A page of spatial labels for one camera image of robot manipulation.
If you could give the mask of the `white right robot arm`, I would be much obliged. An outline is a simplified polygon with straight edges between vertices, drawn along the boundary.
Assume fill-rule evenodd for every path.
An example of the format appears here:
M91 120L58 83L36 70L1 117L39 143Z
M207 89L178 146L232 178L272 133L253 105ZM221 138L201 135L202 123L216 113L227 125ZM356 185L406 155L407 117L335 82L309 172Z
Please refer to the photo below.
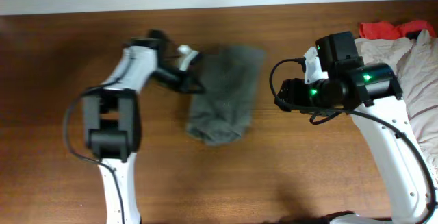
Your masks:
M340 114L351 116L373 155L387 189L391 216L366 218L338 212L316 223L436 223L437 183L411 128L396 74L386 63L365 64L351 32L330 34L294 60L302 79L272 89L285 112L310 115L319 125Z

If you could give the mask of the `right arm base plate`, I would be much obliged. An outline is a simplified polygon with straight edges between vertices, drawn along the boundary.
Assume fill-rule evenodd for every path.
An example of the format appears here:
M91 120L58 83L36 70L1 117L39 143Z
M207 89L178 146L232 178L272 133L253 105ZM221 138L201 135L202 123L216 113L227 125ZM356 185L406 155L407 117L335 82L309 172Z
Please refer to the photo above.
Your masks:
M391 219L370 219L355 212L344 211L328 214L324 217L328 224L393 224Z

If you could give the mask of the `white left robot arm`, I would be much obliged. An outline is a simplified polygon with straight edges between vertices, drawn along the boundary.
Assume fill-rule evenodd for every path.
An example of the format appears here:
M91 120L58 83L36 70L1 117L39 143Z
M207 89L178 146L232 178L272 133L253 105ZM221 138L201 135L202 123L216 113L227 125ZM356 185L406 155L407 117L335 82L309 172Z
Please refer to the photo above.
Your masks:
M199 51L179 45L167 54L170 39L150 30L124 47L120 62L99 86L83 94L86 147L103 180L107 223L141 223L136 202L135 161L142 140L138 95L150 79L184 94L201 94L204 86L190 70Z

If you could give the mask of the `grey cotton shorts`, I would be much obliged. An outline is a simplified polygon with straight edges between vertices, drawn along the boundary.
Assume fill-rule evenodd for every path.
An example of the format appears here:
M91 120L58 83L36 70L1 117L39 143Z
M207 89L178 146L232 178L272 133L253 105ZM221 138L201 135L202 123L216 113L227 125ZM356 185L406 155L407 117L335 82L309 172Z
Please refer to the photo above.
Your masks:
M186 132L209 146L239 140L252 122L262 49L229 45L208 55L201 68L205 93L191 100Z

